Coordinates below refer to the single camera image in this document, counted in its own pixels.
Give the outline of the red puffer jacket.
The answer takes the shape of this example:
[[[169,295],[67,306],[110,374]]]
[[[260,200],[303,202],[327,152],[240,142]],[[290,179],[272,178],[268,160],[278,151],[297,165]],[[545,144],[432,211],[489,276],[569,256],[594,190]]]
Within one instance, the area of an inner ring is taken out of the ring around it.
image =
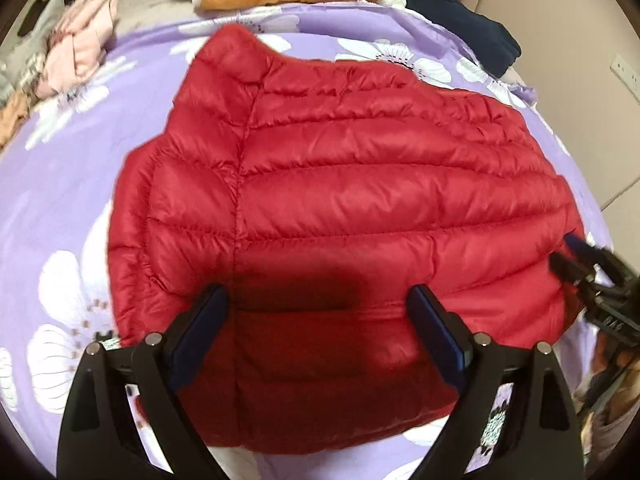
[[[223,287],[186,414],[210,446],[306,454],[450,412],[408,319],[414,285],[500,344],[558,341],[578,311],[548,258],[583,230],[514,107],[227,25],[122,166],[108,272],[126,346]]]

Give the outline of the navy folded garment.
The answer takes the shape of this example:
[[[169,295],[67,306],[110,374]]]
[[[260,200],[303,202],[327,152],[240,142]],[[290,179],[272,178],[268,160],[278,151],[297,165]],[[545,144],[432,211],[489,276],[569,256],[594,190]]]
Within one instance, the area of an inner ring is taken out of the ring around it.
[[[520,44],[503,24],[470,10],[460,0],[406,1],[408,9],[462,39],[492,76],[502,77],[522,54]]]

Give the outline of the purple floral bed sheet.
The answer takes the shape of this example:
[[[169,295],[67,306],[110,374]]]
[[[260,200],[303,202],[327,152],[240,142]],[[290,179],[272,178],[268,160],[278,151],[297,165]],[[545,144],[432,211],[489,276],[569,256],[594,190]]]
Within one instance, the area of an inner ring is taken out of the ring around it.
[[[131,150],[162,131],[195,53],[233,23],[296,58],[395,61],[431,84],[516,108],[570,185],[590,243],[611,240],[533,93],[493,80],[461,39],[415,13],[370,3],[284,4],[130,32],[115,40],[88,84],[43,103],[1,156],[1,403],[47,471],[55,468],[81,353],[91,341],[116,337],[105,251],[119,169]]]

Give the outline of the small tan garment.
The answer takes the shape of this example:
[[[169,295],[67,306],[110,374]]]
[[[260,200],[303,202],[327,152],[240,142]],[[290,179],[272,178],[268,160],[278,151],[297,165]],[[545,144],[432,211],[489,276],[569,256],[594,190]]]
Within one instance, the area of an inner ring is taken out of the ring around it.
[[[12,141],[27,118],[29,118],[29,97],[24,91],[17,90],[8,99],[0,113],[0,151],[3,151]]]

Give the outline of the plaid grey garment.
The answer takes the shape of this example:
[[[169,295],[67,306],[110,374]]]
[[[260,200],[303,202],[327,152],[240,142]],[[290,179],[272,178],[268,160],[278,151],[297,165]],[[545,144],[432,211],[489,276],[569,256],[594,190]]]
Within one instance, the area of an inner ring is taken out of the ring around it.
[[[65,0],[48,0],[34,28],[1,57],[1,106],[16,90],[29,87],[42,72],[49,38],[65,11]]]

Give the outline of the pink garment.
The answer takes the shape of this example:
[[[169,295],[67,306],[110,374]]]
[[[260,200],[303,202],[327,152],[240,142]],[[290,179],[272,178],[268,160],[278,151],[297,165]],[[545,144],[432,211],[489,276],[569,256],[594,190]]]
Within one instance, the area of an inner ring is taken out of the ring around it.
[[[36,87],[40,100],[83,84],[99,68],[113,36],[117,0],[75,0],[53,27]]]

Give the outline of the white wall power strip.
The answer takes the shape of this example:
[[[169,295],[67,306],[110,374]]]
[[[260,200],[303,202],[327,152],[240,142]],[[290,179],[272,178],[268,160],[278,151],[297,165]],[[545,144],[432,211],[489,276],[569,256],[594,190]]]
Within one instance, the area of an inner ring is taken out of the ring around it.
[[[639,75],[632,66],[619,54],[614,56],[610,65],[612,73],[629,89],[639,88]]]

